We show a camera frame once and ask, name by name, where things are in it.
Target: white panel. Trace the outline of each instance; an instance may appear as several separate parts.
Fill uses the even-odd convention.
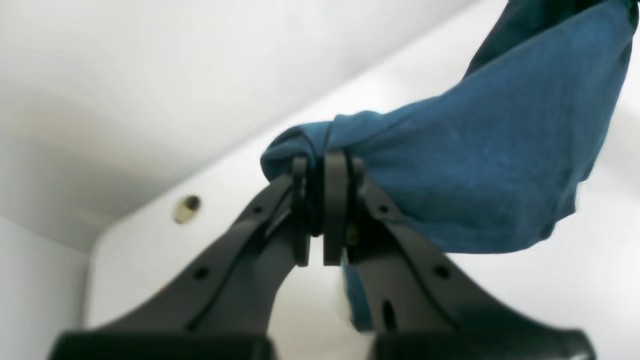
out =
[[[80,326],[87,260],[0,217],[0,359],[47,359]]]
[[[110,227],[93,250],[87,324],[97,326],[134,308],[164,286],[219,236],[267,185],[259,157],[293,124],[336,113],[388,111],[442,93],[462,77],[469,59],[499,16],[503,1],[485,1],[397,53],[380,66],[253,139],[203,172]],[[618,122],[637,124],[629,117]],[[637,156],[638,147],[626,151]],[[607,142],[605,161],[582,186],[579,213],[562,221],[548,241],[499,256],[452,258],[498,298],[560,327],[580,327],[600,359],[640,353],[640,189],[629,182],[624,155]],[[173,207],[197,194],[203,208],[189,225],[172,222]],[[320,265],[314,242],[306,269],[294,269],[276,299],[269,333],[284,359],[364,358],[370,339],[348,324],[342,278]]]
[[[0,214],[88,252],[471,2],[1,1]]]

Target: blue cloth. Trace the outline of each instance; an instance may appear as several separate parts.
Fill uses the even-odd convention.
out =
[[[631,0],[511,0],[454,88],[390,113],[293,127],[262,169],[272,180],[296,155],[315,167],[347,149],[443,251],[526,249],[575,212],[636,26]]]

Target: white ceiling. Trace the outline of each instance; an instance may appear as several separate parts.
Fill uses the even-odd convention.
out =
[[[4,0],[0,215],[87,251],[472,2]]]

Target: white wall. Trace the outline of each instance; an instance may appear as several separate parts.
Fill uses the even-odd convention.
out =
[[[80,326],[87,260],[0,217],[0,359],[44,360]]]
[[[266,186],[259,157],[281,130],[336,113],[387,111],[447,90],[462,77],[503,6],[489,0],[469,8],[110,227],[93,249],[87,324],[100,325],[143,302],[219,236]],[[640,186],[632,161],[640,156],[633,142],[640,117],[627,106],[637,99],[630,89],[640,81],[634,75],[638,58],[602,159],[580,188],[579,212],[529,250],[452,256],[515,309],[550,325],[584,329],[601,360],[640,353]],[[203,198],[201,213],[192,224],[174,224],[174,205],[192,193]],[[320,266],[319,247],[314,243],[315,262],[294,269],[281,287],[269,333],[285,360],[363,359],[370,339],[349,328],[342,279],[336,268]]]
[[[472,1],[0,1],[0,215],[88,252]]]

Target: screw hole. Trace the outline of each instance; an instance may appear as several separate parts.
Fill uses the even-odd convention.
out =
[[[184,207],[191,211],[200,209],[200,198],[197,196],[189,196],[184,199]]]
[[[181,199],[175,207],[173,213],[173,221],[176,224],[188,224],[198,213],[202,207],[202,200],[196,195],[189,195]]]
[[[396,312],[394,311],[393,306],[388,300],[385,300],[382,303],[382,318],[385,321],[385,327],[387,331],[396,331],[398,326],[396,322]]]
[[[443,279],[448,279],[451,276],[451,273],[449,273],[449,269],[447,269],[443,265],[438,265],[434,267],[433,272],[436,273],[437,276]]]
[[[202,280],[206,278],[208,275],[209,275],[208,268],[199,268],[198,270],[196,270],[195,273],[193,273],[193,278],[196,280]]]

